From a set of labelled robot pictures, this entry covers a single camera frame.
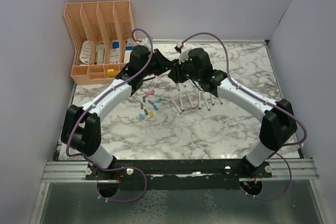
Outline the dark green capped white marker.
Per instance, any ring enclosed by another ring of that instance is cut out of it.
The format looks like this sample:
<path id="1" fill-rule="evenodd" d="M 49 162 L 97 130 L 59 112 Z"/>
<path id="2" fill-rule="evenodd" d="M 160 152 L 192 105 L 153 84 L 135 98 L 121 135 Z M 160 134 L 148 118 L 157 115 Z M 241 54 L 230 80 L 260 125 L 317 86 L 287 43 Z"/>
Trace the dark green capped white marker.
<path id="1" fill-rule="evenodd" d="M 179 99 L 179 102 L 180 102 L 180 106 L 181 106 L 181 111 L 184 112 L 184 104 L 183 104 L 183 99 L 182 99 L 182 95 L 181 93 L 178 93 L 178 99 Z"/>

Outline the pink capped white marker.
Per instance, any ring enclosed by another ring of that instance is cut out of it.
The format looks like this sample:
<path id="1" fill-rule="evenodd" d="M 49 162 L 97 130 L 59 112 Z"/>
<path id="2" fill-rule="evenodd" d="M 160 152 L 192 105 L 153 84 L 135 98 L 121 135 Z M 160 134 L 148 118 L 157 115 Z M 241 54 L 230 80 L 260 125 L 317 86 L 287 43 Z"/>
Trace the pink capped white marker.
<path id="1" fill-rule="evenodd" d="M 179 106 L 175 103 L 174 99 L 173 98 L 170 98 L 171 102 L 173 103 L 173 105 L 175 106 L 175 108 L 177 109 L 178 113 L 179 114 L 182 114 L 182 111 L 181 109 L 179 108 Z"/>

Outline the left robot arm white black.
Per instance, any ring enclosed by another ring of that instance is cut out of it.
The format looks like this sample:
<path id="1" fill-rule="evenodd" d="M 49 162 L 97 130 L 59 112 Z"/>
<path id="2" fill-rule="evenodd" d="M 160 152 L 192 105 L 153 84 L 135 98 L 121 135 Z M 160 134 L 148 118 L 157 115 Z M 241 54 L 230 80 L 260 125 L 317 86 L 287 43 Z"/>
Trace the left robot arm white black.
<path id="1" fill-rule="evenodd" d="M 169 60 L 156 49 L 135 46 L 129 62 L 117 74 L 112 83 L 97 97 L 82 106 L 71 105 L 66 112 L 61 132 L 61 142 L 70 149 L 98 165 L 98 173 L 104 179 L 115 175 L 115 157 L 102 145 L 101 123 L 121 102 L 131 97 L 149 76 L 159 76 L 178 63 Z"/>

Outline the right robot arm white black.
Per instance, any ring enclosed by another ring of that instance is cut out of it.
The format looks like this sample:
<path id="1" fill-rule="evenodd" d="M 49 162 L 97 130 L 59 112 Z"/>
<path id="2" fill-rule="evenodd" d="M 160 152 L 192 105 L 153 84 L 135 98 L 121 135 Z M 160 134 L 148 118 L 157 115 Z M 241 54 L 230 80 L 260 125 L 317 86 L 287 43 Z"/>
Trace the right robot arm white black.
<path id="1" fill-rule="evenodd" d="M 261 123 L 259 141 L 241 164 L 242 173 L 246 177 L 254 177 L 259 173 L 260 165 L 296 132 L 291 103 L 285 99 L 268 99 L 240 85 L 227 73 L 214 69 L 203 48 L 184 45 L 176 51 L 180 56 L 173 61 L 169 78 L 175 83 L 197 82 L 204 92 L 236 104 Z"/>

